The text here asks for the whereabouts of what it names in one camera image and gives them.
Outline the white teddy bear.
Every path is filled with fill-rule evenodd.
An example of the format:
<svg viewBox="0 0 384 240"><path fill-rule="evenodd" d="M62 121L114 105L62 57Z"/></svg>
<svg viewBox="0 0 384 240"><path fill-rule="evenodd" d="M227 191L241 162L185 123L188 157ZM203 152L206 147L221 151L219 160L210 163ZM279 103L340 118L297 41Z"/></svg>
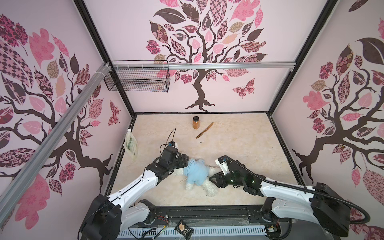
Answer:
<svg viewBox="0 0 384 240"><path fill-rule="evenodd" d="M209 166L209 165L207 165L207 166L210 167L210 172L209 172L208 178L204 181L204 183L201 186L187 185L187 183L185 183L185 187L186 187L187 191L191 191L194 186L197 186L197 187L202 187L206 191L206 194L207 194L208 197L214 197L217 194L217 192L218 192L217 188L218 187L216 187L213 183L211 183L209 181L209 177L211 177L214 174L218 173L219 172L219 167L212 167L212 166ZM184 176L183 172L184 172L184 169L177 169L177 170L174 171L174 174L176 176Z"/></svg>

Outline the light blue bear hoodie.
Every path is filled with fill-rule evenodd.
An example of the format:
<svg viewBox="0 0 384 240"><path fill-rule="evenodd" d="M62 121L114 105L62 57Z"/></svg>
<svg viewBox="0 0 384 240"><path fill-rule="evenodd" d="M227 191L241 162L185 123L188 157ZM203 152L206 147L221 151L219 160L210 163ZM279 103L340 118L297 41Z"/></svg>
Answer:
<svg viewBox="0 0 384 240"><path fill-rule="evenodd" d="M190 159L188 166L184 168L184 176L187 177L187 185L201 186L208 178L210 167L208 167L203 159Z"/></svg>

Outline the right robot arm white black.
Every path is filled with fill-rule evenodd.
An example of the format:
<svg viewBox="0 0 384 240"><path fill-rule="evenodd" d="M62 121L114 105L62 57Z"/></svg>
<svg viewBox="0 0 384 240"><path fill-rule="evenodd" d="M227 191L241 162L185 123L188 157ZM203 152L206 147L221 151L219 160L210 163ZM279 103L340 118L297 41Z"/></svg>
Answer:
<svg viewBox="0 0 384 240"><path fill-rule="evenodd" d="M320 225L338 237L349 235L351 209L328 191L325 185L298 186L284 184L256 175L239 162L224 166L209 180L218 188L241 187L244 192L265 198L260 210L264 221L275 223L279 219L302 220Z"/></svg>

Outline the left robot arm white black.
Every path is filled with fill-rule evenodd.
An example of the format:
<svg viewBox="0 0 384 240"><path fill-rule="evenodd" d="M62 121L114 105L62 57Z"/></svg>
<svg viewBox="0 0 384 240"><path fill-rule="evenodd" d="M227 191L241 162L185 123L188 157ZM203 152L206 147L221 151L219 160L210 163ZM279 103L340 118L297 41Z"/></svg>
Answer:
<svg viewBox="0 0 384 240"><path fill-rule="evenodd" d="M188 162L189 157L176 147L165 147L133 182L114 194L94 198L78 230L78 239L115 240L121 231L146 221L153 207L144 201L136 206L134 203L175 170L187 167Z"/></svg>

